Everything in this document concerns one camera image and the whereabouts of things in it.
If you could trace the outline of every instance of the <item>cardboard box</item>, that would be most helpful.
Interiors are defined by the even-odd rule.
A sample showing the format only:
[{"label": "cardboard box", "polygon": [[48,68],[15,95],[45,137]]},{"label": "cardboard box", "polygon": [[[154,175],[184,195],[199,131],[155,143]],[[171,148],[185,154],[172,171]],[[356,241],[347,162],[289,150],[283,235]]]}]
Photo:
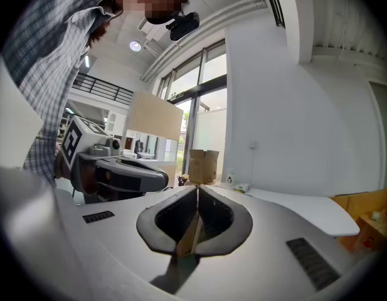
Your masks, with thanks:
[{"label": "cardboard box", "polygon": [[189,180],[206,184],[217,177],[217,159],[220,152],[215,150],[191,149],[189,160]]}]

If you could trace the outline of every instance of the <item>small bottle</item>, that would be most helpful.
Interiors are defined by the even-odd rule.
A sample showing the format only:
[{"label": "small bottle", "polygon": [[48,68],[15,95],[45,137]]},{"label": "small bottle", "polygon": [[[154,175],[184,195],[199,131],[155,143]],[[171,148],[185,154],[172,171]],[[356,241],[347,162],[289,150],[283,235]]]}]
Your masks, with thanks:
[{"label": "small bottle", "polygon": [[235,183],[235,176],[234,176],[234,173],[233,173],[234,172],[233,168],[228,168],[227,171],[228,171],[228,175],[226,177],[226,182],[228,184],[234,184]]}]

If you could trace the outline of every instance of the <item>white table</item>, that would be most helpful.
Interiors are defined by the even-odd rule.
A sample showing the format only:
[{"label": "white table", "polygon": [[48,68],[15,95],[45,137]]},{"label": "white table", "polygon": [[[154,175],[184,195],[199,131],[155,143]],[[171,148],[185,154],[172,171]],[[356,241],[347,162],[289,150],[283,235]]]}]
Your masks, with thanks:
[{"label": "white table", "polygon": [[[226,189],[228,185],[223,183],[208,187],[220,195],[230,191]],[[359,233],[359,226],[352,217],[330,198],[281,194],[261,189],[250,189],[242,195],[285,206],[331,236],[350,236]]]}]

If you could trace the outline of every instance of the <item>black vent grille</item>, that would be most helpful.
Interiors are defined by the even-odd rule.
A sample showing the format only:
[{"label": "black vent grille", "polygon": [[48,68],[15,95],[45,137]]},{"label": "black vent grille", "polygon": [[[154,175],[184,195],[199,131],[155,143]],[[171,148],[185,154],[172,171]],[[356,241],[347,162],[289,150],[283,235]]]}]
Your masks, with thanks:
[{"label": "black vent grille", "polygon": [[304,238],[288,241],[287,245],[317,291],[328,287],[339,278],[335,269]]},{"label": "black vent grille", "polygon": [[83,216],[83,219],[85,220],[86,223],[89,224],[89,223],[101,221],[102,219],[111,218],[113,216],[115,216],[113,212],[105,211],[105,212],[85,215]]}]

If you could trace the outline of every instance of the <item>railing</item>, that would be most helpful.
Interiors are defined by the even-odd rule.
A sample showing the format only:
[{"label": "railing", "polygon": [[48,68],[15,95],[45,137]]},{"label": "railing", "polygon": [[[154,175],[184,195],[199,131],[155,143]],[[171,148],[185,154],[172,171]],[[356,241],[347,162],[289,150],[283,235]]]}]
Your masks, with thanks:
[{"label": "railing", "polygon": [[271,8],[273,10],[275,24],[279,27],[285,28],[284,16],[282,14],[282,9],[279,0],[269,0],[271,4]]},{"label": "railing", "polygon": [[111,99],[125,105],[130,105],[133,97],[133,92],[128,89],[85,75],[84,73],[78,73],[72,88]]}]

